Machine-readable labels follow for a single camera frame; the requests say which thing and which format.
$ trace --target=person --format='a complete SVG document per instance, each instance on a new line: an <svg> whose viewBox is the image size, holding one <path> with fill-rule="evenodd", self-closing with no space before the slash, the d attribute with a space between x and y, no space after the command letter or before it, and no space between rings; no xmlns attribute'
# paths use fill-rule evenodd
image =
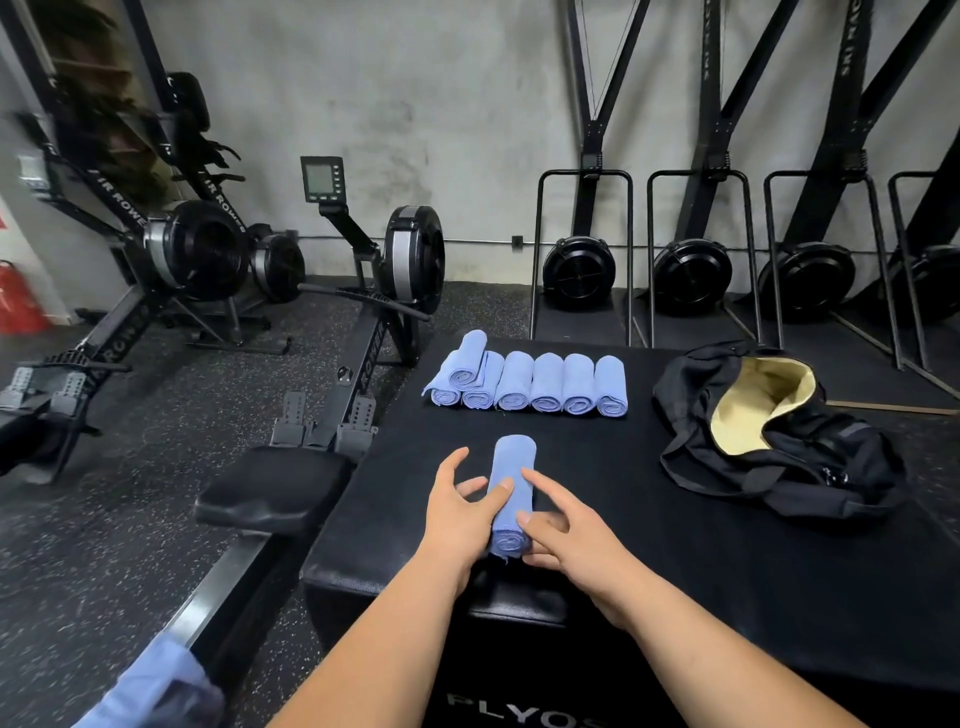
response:
<svg viewBox="0 0 960 728"><path fill-rule="evenodd" d="M454 485L460 448L437 470L413 558L280 709L268 728L408 728L423 720L453 602L485 552L508 478ZM748 642L622 545L600 516L542 473L523 477L559 513L519 513L533 541L523 561L558 570L636 641L691 728L863 726L796 673Z"/></svg>

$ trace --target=rolled blue towel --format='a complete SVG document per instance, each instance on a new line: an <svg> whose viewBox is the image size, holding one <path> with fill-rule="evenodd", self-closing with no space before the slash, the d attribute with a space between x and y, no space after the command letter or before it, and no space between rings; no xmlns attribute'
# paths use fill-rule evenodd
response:
<svg viewBox="0 0 960 728"><path fill-rule="evenodd" d="M601 356L593 370L593 395L597 412L604 417L627 414L627 377L623 362L615 356Z"/></svg>
<svg viewBox="0 0 960 728"><path fill-rule="evenodd" d="M460 390L450 386L450 372L453 371L453 365L457 360L457 351L454 350L446 355L444 363L440 365L440 370L434 376L430 383L423 387L420 392L422 397L427 392L430 393L430 399L434 404L441 407L449 407L460 401Z"/></svg>
<svg viewBox="0 0 960 728"><path fill-rule="evenodd" d="M534 379L534 357L526 352L510 352L503 362L503 374L493 399L500 409L523 409L530 403L530 385Z"/></svg>
<svg viewBox="0 0 960 728"><path fill-rule="evenodd" d="M480 374L483 363L483 352L487 347L487 334L479 328L464 334L460 342L460 349L450 371L450 386L463 391L467 389Z"/></svg>
<svg viewBox="0 0 960 728"><path fill-rule="evenodd" d="M593 362L581 353L564 359L564 411L585 415L593 409Z"/></svg>
<svg viewBox="0 0 960 728"><path fill-rule="evenodd" d="M507 504L493 518L490 553L518 559L530 549L530 537L516 523L516 512L530 513L534 509L534 489L520 474L520 468L533 468L537 457L537 443L526 435L507 435L496 441L493 448L493 467L490 470L490 485L495 488L505 477L514 479L514 491Z"/></svg>
<svg viewBox="0 0 960 728"><path fill-rule="evenodd" d="M564 361L554 353L545 353L534 362L534 381L530 403L538 412L560 412L564 408Z"/></svg>
<svg viewBox="0 0 960 728"><path fill-rule="evenodd" d="M216 728L224 705L190 650L160 632L74 728Z"/></svg>
<svg viewBox="0 0 960 728"><path fill-rule="evenodd" d="M464 404L470 409L490 409L496 385L503 374L503 356L497 352L483 352L483 364L476 381L464 390Z"/></svg>

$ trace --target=gym bag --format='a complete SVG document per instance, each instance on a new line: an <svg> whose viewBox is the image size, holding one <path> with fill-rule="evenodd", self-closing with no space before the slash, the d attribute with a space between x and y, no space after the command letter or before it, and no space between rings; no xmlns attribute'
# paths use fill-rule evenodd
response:
<svg viewBox="0 0 960 728"><path fill-rule="evenodd" d="M907 498L889 438L828 407L813 370L780 350L694 349L667 365L654 399L676 435L660 464L687 490L827 519L881 517Z"/></svg>

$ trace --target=red fire extinguisher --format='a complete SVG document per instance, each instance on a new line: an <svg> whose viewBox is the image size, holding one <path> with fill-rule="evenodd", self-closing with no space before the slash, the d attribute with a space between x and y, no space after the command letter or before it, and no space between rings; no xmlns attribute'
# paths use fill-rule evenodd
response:
<svg viewBox="0 0 960 728"><path fill-rule="evenodd" d="M50 328L27 281L8 260L0 260L0 333L36 333Z"/></svg>

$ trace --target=towel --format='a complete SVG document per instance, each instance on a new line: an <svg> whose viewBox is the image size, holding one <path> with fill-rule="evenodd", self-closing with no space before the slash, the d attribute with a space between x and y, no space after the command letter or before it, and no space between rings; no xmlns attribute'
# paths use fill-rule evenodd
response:
<svg viewBox="0 0 960 728"><path fill-rule="evenodd" d="M477 379L486 347L487 334L479 328L464 334L464 340L460 342L460 349L456 351L457 357L450 371L451 387L463 391Z"/></svg>
<svg viewBox="0 0 960 728"><path fill-rule="evenodd" d="M581 353L564 359L564 410L584 415L593 409L593 362Z"/></svg>
<svg viewBox="0 0 960 728"><path fill-rule="evenodd" d="M190 650L160 632L74 728L215 728L224 704Z"/></svg>
<svg viewBox="0 0 960 728"><path fill-rule="evenodd" d="M503 374L503 356L497 352L483 352L483 363L476 381L464 390L464 404L470 409L490 409L496 385Z"/></svg>
<svg viewBox="0 0 960 728"><path fill-rule="evenodd" d="M530 403L530 385L534 378L534 357L525 352L510 352L503 362L503 374L493 396L500 409L523 409Z"/></svg>
<svg viewBox="0 0 960 728"><path fill-rule="evenodd" d="M495 488L503 478L514 479L514 491L500 512L493 518L490 553L501 557L518 559L530 548L530 537L516 523L516 512L531 513L534 509L534 488L520 474L520 468L533 468L537 456L537 443L526 435L507 435L496 441L493 448L493 467L490 470L490 488Z"/></svg>
<svg viewBox="0 0 960 728"><path fill-rule="evenodd" d="M564 361L554 353L545 353L534 362L534 382L530 403L538 412L560 412L564 408Z"/></svg>
<svg viewBox="0 0 960 728"><path fill-rule="evenodd" d="M623 362L615 356L602 356L593 371L593 395L597 411L604 417L627 414L627 377Z"/></svg>
<svg viewBox="0 0 960 728"><path fill-rule="evenodd" d="M453 371L453 365L456 364L456 361L457 350L447 354L444 363L440 365L440 370L437 372L437 375L430 380L429 384L423 387L420 396L422 397L429 392L430 399L433 403L441 407L449 407L460 401L460 391L450 385L450 372Z"/></svg>

